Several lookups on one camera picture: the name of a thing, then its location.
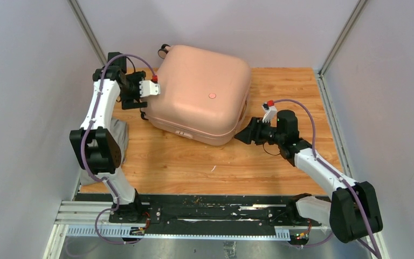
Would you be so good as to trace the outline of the pink hard-shell suitcase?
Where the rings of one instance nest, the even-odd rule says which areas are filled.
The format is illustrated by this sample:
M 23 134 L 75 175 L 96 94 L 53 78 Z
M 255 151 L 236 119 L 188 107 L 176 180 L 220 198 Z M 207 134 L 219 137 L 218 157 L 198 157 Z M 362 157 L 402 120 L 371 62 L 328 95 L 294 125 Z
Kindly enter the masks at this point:
M 245 60 L 174 45 L 156 75 L 161 93 L 146 97 L 143 109 L 153 126 L 212 146 L 233 138 L 250 96 L 251 68 Z

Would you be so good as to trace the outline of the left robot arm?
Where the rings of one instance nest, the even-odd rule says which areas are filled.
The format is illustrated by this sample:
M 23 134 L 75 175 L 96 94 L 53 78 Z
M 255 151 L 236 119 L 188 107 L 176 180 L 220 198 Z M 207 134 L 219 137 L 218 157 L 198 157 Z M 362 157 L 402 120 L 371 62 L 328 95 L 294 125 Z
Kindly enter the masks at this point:
M 110 220 L 137 223 L 146 213 L 138 191 L 121 168 L 124 152 L 112 135 L 113 109 L 120 102 L 123 110 L 142 110 L 148 106 L 144 98 L 159 94 L 160 89 L 156 74 L 147 80 L 144 71 L 127 73 L 131 57 L 132 54 L 110 52 L 106 64 L 94 71 L 91 103 L 79 129 L 70 131 L 69 141 L 81 169 L 111 193 Z

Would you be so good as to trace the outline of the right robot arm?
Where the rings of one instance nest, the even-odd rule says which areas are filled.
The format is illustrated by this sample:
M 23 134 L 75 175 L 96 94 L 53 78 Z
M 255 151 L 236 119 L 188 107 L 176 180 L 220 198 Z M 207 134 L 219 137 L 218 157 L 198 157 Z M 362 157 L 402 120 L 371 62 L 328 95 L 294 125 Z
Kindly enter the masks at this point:
M 383 220 L 373 185 L 346 176 L 322 158 L 310 142 L 299 136 L 293 111 L 282 110 L 276 115 L 276 126 L 253 117 L 234 137 L 247 145 L 277 145 L 283 159 L 306 173 L 328 195 L 328 201 L 307 193 L 292 197 L 286 210 L 289 223 L 297 226 L 307 219 L 314 220 L 329 227 L 343 243 L 381 232 Z

